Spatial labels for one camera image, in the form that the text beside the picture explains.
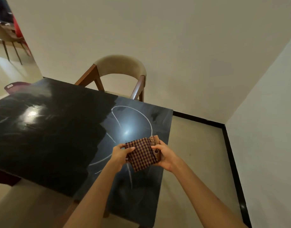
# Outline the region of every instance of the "hand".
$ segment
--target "hand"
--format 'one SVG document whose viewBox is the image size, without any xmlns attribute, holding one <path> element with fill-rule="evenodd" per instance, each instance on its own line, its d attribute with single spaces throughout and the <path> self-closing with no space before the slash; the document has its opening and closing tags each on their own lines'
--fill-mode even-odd
<svg viewBox="0 0 291 228">
<path fill-rule="evenodd" d="M 122 149 L 125 147 L 125 144 L 119 144 L 113 148 L 112 157 L 110 161 L 113 165 L 116 165 L 117 172 L 119 172 L 122 166 L 125 164 L 125 158 L 128 153 L 131 153 L 135 147 L 130 147 L 127 149 Z"/>
<path fill-rule="evenodd" d="M 152 149 L 161 150 L 161 161 L 155 165 L 161 166 L 167 171 L 173 172 L 176 162 L 179 160 L 179 157 L 171 150 L 162 140 L 159 141 L 159 144 L 151 146 Z"/>
</svg>

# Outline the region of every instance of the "black table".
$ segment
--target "black table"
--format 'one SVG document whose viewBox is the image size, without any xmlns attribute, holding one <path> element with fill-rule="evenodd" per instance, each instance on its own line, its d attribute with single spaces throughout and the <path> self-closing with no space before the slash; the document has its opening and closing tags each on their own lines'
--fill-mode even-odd
<svg viewBox="0 0 291 228">
<path fill-rule="evenodd" d="M 81 200 L 116 144 L 158 135 L 173 111 L 44 78 L 0 100 L 0 170 Z M 107 209 L 153 227 L 163 169 L 116 175 Z"/>
</svg>

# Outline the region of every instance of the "person's left hand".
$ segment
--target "person's left hand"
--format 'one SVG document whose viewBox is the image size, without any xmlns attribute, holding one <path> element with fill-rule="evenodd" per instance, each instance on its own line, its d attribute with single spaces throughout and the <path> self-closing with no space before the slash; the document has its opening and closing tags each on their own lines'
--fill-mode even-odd
<svg viewBox="0 0 291 228">
<path fill-rule="evenodd" d="M 122 149 L 125 147 L 125 144 L 119 144 L 113 148 L 112 157 L 110 158 L 110 161 L 113 163 L 113 165 L 116 165 L 117 172 L 119 172 L 122 168 L 122 166 L 125 164 L 125 158 L 128 153 L 131 153 L 135 147 L 130 147 L 127 149 Z"/>
</svg>

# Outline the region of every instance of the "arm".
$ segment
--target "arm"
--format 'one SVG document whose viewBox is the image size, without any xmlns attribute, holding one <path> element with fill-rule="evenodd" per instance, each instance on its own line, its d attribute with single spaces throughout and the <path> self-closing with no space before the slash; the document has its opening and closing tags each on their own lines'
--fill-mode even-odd
<svg viewBox="0 0 291 228">
<path fill-rule="evenodd" d="M 100 227 L 114 177 L 125 164 L 126 155 L 135 149 L 135 147 L 121 149 L 124 146 L 125 144 L 119 144 L 113 148 L 111 159 L 72 213 L 64 228 Z"/>
<path fill-rule="evenodd" d="M 204 228 L 247 228 L 163 141 L 152 148 L 161 150 L 157 165 L 176 176 Z"/>
</svg>

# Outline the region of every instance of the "folded cloth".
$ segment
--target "folded cloth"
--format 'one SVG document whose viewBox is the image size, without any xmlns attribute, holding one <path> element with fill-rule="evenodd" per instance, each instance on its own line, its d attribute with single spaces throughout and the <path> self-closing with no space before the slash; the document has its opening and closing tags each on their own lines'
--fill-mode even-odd
<svg viewBox="0 0 291 228">
<path fill-rule="evenodd" d="M 132 164 L 135 172 L 143 170 L 161 160 L 161 151 L 151 148 L 151 146 L 157 144 L 159 144 L 157 135 L 125 143 L 126 149 L 135 147 L 135 150 L 127 155 L 128 161 Z"/>
</svg>

